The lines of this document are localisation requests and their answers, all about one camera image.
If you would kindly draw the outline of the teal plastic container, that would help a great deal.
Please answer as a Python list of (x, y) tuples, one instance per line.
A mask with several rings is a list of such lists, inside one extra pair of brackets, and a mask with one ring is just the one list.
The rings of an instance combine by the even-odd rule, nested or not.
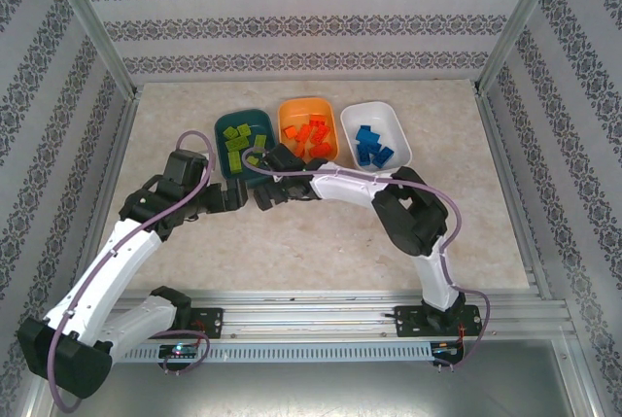
[(253, 189), (266, 182), (268, 180), (268, 177), (254, 172), (245, 166), (242, 166), (241, 172), (232, 173), (229, 168), (228, 149), (225, 144), (225, 142), (228, 140), (228, 137), (225, 136), (225, 131), (230, 127), (237, 128), (239, 125), (243, 124), (248, 125), (250, 129), (250, 135), (248, 136), (250, 147), (255, 144), (256, 137), (258, 135), (264, 135), (266, 137), (264, 147), (267, 150), (273, 148), (277, 144), (277, 141), (273, 133), (273, 127), (270, 117), (263, 110), (260, 109), (247, 109), (236, 111), (233, 113), (225, 114), (216, 121), (214, 125), (214, 130), (216, 134), (220, 168), (223, 177), (226, 179), (236, 178), (244, 180), (247, 184), (247, 187), (249, 189)]

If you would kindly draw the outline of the orange plastic container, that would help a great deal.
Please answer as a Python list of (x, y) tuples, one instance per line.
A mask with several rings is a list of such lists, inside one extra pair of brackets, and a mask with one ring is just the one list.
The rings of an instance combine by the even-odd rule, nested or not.
[[(278, 111), (278, 133), (279, 142), (286, 145), (292, 152), (296, 145), (295, 139), (288, 139), (285, 136), (284, 129), (294, 126), (298, 132), (303, 124), (309, 124), (310, 115), (323, 115), (327, 118), (326, 126), (330, 128), (330, 134), (324, 142), (331, 144), (333, 151), (329, 161), (335, 161), (339, 154), (338, 127), (334, 118), (334, 113), (330, 103), (324, 98), (306, 97), (286, 100), (281, 104)], [(308, 162), (312, 159), (309, 155), (309, 149), (314, 147), (310, 139), (317, 127), (312, 126), (312, 132), (306, 144), (306, 152), (304, 160)]]

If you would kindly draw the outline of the white plastic container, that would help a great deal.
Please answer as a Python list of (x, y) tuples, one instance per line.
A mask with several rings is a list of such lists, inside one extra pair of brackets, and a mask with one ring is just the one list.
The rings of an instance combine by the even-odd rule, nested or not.
[(391, 148), (395, 153), (382, 171), (398, 169), (410, 163), (412, 152), (397, 114), (392, 106), (382, 101), (371, 101), (346, 107), (340, 115), (341, 125), (351, 151), (355, 166), (360, 170), (376, 171), (376, 166), (361, 167), (357, 163), (356, 147), (360, 144), (355, 136), (361, 125), (369, 125), (380, 135), (379, 144)]

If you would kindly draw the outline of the grey metal panel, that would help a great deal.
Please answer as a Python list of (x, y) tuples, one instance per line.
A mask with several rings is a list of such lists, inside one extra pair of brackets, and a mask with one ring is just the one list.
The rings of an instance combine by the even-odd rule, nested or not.
[(420, 363), (122, 365), (77, 417), (574, 417), (557, 378)]

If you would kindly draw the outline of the aluminium side rail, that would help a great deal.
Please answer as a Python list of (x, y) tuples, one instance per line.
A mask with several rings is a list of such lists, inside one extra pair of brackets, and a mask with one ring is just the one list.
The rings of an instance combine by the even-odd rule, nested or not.
[(116, 128), (114, 141), (106, 160), (104, 174), (99, 182), (100, 186), (95, 206), (93, 207), (93, 211), (87, 221), (83, 247), (69, 280), (70, 289), (73, 288), (85, 272), (87, 265), (96, 257), (98, 253), (98, 247), (102, 237), (104, 236), (105, 225), (121, 173), (123, 158), (129, 142), (131, 129), (135, 121), (143, 90), (143, 87), (138, 87), (136, 89), (132, 98), (127, 100), (123, 112), (119, 117), (119, 123)]
[(501, 139), (499, 128), (495, 122), (494, 114), (486, 97), (476, 92), (475, 101), (497, 170), (509, 220), (512, 224), (517, 247), (525, 270), (534, 278), (539, 297), (543, 300), (551, 300), (554, 296), (551, 294), (542, 263), (540, 262), (536, 242), (530, 230), (528, 218), (514, 181), (510, 162)]

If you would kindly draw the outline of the long aluminium base rail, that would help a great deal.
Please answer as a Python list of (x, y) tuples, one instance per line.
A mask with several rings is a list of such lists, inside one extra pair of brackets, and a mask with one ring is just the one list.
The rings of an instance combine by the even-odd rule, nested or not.
[[(197, 307), (224, 311), (222, 342), (396, 341), (398, 305), (421, 301), (419, 291), (186, 290)], [(488, 294), (491, 318), (485, 340), (576, 336), (568, 305), (543, 299), (535, 288)]]

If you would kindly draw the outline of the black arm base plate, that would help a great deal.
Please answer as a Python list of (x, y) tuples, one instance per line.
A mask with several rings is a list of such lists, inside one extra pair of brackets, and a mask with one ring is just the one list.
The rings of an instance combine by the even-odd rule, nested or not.
[(396, 306), (387, 318), (395, 321), (398, 337), (477, 336), (483, 326), (475, 305), (465, 305), (460, 310), (439, 312), (424, 305)]
[(180, 333), (180, 330), (203, 331), (210, 339), (220, 339), (224, 323), (224, 310), (222, 308), (192, 308), (186, 319), (180, 326), (174, 325), (171, 330), (177, 333), (173, 337), (193, 338), (196, 336), (188, 333)]

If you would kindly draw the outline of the aluminium frame post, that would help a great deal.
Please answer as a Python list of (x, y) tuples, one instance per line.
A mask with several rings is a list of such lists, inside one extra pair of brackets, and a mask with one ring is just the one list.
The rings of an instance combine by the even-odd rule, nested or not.
[(132, 82), (121, 56), (90, 0), (68, 0), (81, 26), (96, 47), (125, 99), (133, 99), (137, 86)]
[(537, 3), (538, 0), (518, 0), (481, 74), (474, 83), (475, 91), (479, 96), (483, 96), (490, 89)]

